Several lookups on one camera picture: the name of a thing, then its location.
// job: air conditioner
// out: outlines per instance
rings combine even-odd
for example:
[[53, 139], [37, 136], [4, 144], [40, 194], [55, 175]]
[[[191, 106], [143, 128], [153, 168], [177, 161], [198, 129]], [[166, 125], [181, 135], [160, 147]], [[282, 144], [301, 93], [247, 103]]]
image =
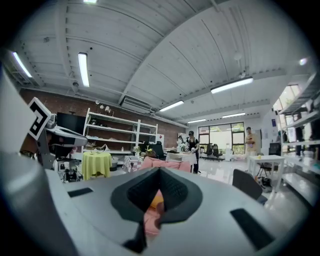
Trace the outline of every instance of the air conditioner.
[[147, 114], [147, 113], [153, 113], [154, 111], [152, 110], [151, 106], [141, 100], [131, 98], [129, 96], [125, 96], [122, 103], [121, 107], [127, 109], [127, 110], [132, 110], [135, 112], [139, 112], [142, 114]]

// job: woman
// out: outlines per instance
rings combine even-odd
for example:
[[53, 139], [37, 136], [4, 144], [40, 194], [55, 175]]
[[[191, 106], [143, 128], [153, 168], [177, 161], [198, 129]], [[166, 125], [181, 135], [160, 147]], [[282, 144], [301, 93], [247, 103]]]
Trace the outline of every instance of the woman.
[[188, 142], [189, 151], [194, 148], [196, 164], [193, 166], [193, 173], [197, 174], [199, 170], [199, 141], [195, 139], [194, 134], [195, 133], [192, 130], [189, 131], [189, 138], [186, 140], [186, 142]]

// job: fluorescent light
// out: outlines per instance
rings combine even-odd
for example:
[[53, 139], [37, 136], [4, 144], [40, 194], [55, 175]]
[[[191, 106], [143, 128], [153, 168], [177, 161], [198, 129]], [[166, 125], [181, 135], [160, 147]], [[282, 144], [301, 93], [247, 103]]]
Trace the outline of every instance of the fluorescent light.
[[303, 65], [305, 65], [307, 62], [308, 62], [308, 58], [302, 58], [302, 59], [299, 60], [299, 65], [300, 65], [300, 66], [303, 66]]
[[200, 119], [200, 120], [190, 121], [190, 122], [188, 122], [188, 124], [196, 123], [196, 122], [202, 122], [202, 121], [206, 121], [206, 119]]
[[16, 61], [19, 63], [20, 67], [23, 69], [23, 71], [26, 73], [26, 75], [29, 78], [32, 78], [32, 75], [29, 73], [25, 65], [22, 63], [21, 59], [19, 58], [18, 54], [16, 52], [13, 53], [13, 56], [15, 57]]
[[88, 68], [87, 68], [87, 58], [88, 58], [88, 55], [86, 53], [80, 52], [78, 54], [79, 67], [80, 67], [83, 86], [90, 87], [89, 77], [88, 77]]
[[170, 105], [170, 106], [166, 106], [166, 107], [164, 107], [163, 109], [160, 109], [159, 111], [160, 111], [160, 112], [163, 112], [163, 111], [172, 109], [172, 108], [174, 108], [174, 107], [176, 107], [176, 106], [179, 106], [179, 105], [181, 105], [181, 104], [183, 104], [183, 103], [184, 103], [184, 102], [183, 102], [182, 100], [180, 100], [180, 101], [178, 101], [178, 102], [176, 102], [176, 103], [174, 103], [174, 104], [172, 104], [172, 105]]
[[229, 115], [224, 115], [222, 118], [233, 118], [233, 117], [238, 117], [238, 116], [244, 116], [246, 113], [239, 113], [239, 114], [229, 114]]
[[254, 81], [254, 79], [252, 77], [248, 77], [248, 78], [245, 78], [245, 79], [242, 79], [242, 80], [238, 80], [238, 81], [235, 81], [235, 82], [232, 82], [232, 83], [228, 83], [228, 84], [219, 86], [217, 88], [213, 88], [211, 90], [211, 92], [213, 94], [216, 94], [216, 93], [222, 92], [224, 90], [229, 90], [229, 89], [232, 89], [232, 88], [235, 88], [235, 87], [238, 87], [238, 86], [244, 86], [244, 85], [247, 85], [247, 84], [251, 84], [253, 81]]

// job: white floor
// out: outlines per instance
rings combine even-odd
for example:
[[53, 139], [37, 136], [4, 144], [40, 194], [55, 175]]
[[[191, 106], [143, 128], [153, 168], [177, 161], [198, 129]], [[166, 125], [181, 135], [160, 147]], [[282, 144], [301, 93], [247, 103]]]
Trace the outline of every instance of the white floor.
[[[199, 170], [201, 173], [198, 175], [232, 185], [234, 169], [247, 170], [247, 162], [245, 160], [218, 162], [216, 160], [200, 158]], [[119, 166], [117, 171], [111, 172], [111, 176], [125, 173], [126, 172]], [[285, 184], [280, 186], [278, 193], [262, 194], [268, 198], [264, 207], [270, 211], [275, 218], [282, 222], [288, 230], [306, 218], [309, 213], [306, 203]]]

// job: white ceiling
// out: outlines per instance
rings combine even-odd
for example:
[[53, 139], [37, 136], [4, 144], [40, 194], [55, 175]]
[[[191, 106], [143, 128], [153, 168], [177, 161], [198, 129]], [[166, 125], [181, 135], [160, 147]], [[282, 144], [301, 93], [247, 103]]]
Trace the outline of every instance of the white ceiling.
[[[118, 105], [125, 95], [158, 116], [185, 123], [222, 113], [265, 113], [292, 75], [308, 43], [275, 6], [260, 0], [50, 1], [21, 29], [8, 50], [28, 62], [27, 77], [6, 66], [25, 88], [87, 96]], [[83, 87], [78, 53], [88, 54], [90, 87]], [[235, 60], [235, 54], [242, 58]], [[246, 70], [254, 82], [211, 94]], [[78, 82], [78, 92], [73, 92]]]

